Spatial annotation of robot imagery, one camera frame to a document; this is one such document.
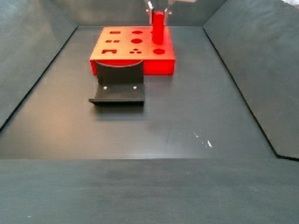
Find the black holder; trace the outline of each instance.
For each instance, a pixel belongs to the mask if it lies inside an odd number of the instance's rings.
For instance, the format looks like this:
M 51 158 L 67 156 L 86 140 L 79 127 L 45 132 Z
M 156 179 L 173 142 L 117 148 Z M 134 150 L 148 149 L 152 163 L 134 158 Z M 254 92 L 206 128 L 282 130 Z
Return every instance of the black holder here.
M 142 103 L 145 100 L 144 62 L 129 66 L 108 66 L 96 62 L 97 93 L 88 101 L 101 103 Z

